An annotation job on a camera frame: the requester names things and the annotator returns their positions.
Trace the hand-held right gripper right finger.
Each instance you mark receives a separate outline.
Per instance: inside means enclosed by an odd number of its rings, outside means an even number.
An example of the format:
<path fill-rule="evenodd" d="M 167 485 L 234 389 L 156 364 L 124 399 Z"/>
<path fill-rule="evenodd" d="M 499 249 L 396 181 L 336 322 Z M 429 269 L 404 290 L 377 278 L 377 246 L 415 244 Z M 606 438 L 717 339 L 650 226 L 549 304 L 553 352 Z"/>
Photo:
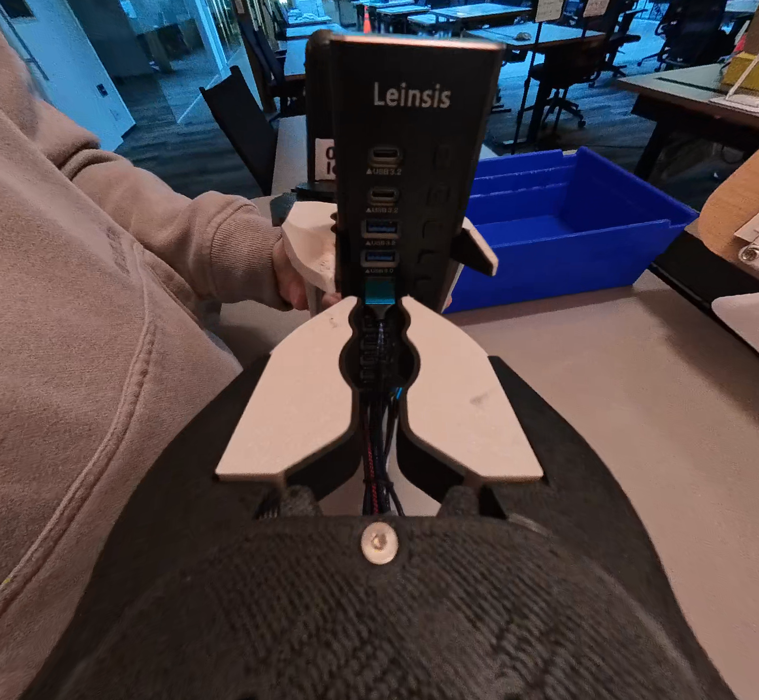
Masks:
<path fill-rule="evenodd" d="M 405 338 L 418 364 L 404 391 L 408 439 L 453 482 L 536 482 L 544 470 L 485 350 L 459 326 L 412 297 Z"/>

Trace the person's beige hoodie torso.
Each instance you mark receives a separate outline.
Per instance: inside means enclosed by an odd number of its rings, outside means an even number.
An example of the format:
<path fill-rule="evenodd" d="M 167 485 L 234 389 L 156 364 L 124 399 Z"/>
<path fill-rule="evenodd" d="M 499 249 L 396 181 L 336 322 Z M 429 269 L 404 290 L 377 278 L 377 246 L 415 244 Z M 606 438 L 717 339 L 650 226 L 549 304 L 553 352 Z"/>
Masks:
<path fill-rule="evenodd" d="M 200 320 L 216 300 L 61 171 L 100 144 L 29 79 L 2 38 L 2 698 L 52 653 L 134 487 L 241 369 Z"/>

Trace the person's left hand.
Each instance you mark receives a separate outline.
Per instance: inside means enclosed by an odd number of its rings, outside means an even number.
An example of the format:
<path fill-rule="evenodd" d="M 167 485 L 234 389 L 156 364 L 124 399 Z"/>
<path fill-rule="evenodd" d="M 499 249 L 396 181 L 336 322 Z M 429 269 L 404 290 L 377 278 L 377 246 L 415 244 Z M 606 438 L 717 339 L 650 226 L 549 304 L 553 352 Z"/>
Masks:
<path fill-rule="evenodd" d="M 272 268 L 282 302 L 294 310 L 308 310 L 307 286 L 291 264 L 285 250 L 284 238 L 280 238 L 272 248 Z"/>

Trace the bundle of USB cables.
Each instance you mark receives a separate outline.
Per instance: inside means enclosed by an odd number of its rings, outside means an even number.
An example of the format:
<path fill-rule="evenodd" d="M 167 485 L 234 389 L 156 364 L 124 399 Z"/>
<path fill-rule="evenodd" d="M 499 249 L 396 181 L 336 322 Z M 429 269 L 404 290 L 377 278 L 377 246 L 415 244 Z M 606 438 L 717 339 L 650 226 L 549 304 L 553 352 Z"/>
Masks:
<path fill-rule="evenodd" d="M 394 281 L 366 281 L 358 327 L 359 443 L 363 462 L 362 514 L 404 515 L 389 459 L 400 420 L 404 374 L 404 319 Z"/>

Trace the grey desk with black legs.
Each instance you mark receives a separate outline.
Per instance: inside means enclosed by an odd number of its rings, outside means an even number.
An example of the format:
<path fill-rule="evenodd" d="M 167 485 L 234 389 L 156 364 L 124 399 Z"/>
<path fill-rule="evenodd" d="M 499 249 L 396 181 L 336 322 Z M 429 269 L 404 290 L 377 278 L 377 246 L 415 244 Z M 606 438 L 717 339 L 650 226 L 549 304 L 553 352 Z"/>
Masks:
<path fill-rule="evenodd" d="M 606 33 L 572 26 L 529 23 L 466 30 L 468 37 L 493 41 L 505 49 L 507 62 L 530 56 L 522 100 L 516 116 L 515 138 L 510 152 L 536 143 L 548 117 L 555 112 L 573 115 L 582 128 L 585 120 L 578 106 L 566 99 L 574 85 L 590 83 L 600 72 L 606 53 Z"/>

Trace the person's left forearm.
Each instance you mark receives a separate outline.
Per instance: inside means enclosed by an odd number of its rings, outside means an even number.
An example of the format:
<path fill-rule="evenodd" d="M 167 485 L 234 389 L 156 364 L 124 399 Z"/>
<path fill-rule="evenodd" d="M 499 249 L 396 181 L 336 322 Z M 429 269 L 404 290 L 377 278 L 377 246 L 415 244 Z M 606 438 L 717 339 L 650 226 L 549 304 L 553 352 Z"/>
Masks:
<path fill-rule="evenodd" d="M 80 149 L 61 171 L 201 299 L 289 309 L 276 268 L 281 230 L 240 196 L 189 199 L 157 175 L 100 149 Z"/>

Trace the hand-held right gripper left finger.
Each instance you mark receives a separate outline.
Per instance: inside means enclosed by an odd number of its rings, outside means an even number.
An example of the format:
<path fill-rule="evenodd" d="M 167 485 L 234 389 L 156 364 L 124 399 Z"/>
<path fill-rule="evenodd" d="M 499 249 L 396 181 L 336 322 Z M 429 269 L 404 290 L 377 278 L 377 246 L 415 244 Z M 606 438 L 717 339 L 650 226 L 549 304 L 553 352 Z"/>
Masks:
<path fill-rule="evenodd" d="M 356 393 L 341 355 L 354 333 L 350 317 L 357 305 L 356 297 L 345 297 L 271 352 L 217 464 L 218 479 L 284 487 L 351 435 Z"/>

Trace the wooden clipboard with papers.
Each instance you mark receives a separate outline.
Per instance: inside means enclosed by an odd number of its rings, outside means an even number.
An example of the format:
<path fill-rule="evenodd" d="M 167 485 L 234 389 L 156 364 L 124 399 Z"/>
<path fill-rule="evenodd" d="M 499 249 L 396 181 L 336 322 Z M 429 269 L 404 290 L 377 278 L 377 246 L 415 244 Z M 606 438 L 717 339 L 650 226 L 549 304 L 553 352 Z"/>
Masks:
<path fill-rule="evenodd" d="M 697 232 L 712 253 L 758 276 L 758 152 L 710 195 Z"/>

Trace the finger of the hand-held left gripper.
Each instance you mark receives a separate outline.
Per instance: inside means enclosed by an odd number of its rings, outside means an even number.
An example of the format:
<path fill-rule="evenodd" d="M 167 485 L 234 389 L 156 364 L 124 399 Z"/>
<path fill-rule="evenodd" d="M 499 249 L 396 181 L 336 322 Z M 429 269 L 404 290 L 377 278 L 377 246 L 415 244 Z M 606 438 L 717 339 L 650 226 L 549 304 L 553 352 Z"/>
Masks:
<path fill-rule="evenodd" d="M 336 219 L 335 203 L 298 201 L 281 226 L 285 252 L 305 283 L 310 316 L 337 291 Z"/>
<path fill-rule="evenodd" d="M 444 311 L 451 304 L 463 268 L 469 268 L 488 278 L 494 277 L 498 269 L 495 252 L 469 219 L 462 221 L 460 232 L 451 241 L 450 258 L 443 282 Z"/>

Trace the blue plastic bin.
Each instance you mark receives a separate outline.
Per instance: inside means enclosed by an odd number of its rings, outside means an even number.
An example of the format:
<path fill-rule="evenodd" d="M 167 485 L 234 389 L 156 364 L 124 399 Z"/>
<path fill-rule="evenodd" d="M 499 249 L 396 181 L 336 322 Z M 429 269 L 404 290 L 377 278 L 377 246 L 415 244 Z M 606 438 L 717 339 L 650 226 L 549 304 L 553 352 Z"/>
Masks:
<path fill-rule="evenodd" d="M 481 160 L 466 215 L 498 268 L 464 267 L 448 313 L 629 287 L 697 220 L 585 147 Z"/>

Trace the yellow box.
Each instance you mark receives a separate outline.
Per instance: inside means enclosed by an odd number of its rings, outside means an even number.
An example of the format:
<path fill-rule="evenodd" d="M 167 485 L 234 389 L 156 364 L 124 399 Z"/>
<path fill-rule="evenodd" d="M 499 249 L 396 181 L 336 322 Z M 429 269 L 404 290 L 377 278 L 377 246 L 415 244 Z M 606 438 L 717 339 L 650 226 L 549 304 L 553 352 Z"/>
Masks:
<path fill-rule="evenodd" d="M 740 51 L 732 56 L 722 72 L 719 85 L 727 92 L 737 82 L 740 91 L 758 93 L 758 55 Z"/>

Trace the black office chair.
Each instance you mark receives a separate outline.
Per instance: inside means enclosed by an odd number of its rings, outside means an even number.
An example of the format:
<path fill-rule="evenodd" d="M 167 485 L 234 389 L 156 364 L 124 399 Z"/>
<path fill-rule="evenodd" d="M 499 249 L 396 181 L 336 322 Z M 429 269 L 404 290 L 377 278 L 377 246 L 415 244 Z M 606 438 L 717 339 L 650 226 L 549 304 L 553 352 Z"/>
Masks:
<path fill-rule="evenodd" d="M 716 63 L 732 50 L 722 30 L 728 0 L 673 0 L 656 33 L 663 45 L 654 55 L 655 71 L 693 68 Z"/>

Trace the wooden desk with black legs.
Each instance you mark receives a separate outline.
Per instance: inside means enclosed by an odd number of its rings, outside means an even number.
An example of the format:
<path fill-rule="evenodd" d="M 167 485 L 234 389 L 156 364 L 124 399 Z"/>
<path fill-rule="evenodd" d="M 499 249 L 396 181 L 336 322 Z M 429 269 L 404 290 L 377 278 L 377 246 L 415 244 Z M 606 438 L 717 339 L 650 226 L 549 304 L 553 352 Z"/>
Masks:
<path fill-rule="evenodd" d="M 726 94 L 724 71 L 721 64 L 709 64 L 618 81 L 636 95 L 631 114 L 655 124 L 634 168 L 637 177 L 651 181 L 665 152 L 679 143 L 720 145 L 745 156 L 757 151 L 757 116 L 714 102 Z"/>

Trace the black usb hub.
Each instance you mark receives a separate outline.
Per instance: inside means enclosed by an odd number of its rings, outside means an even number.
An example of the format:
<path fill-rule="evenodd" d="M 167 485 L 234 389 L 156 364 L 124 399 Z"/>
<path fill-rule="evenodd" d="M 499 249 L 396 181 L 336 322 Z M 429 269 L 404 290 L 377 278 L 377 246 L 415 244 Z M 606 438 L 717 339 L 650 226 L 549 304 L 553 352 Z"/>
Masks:
<path fill-rule="evenodd" d="M 337 283 L 364 303 L 443 310 L 451 241 L 480 160 L 503 46 L 478 39 L 339 35 L 329 45 L 336 152 Z"/>

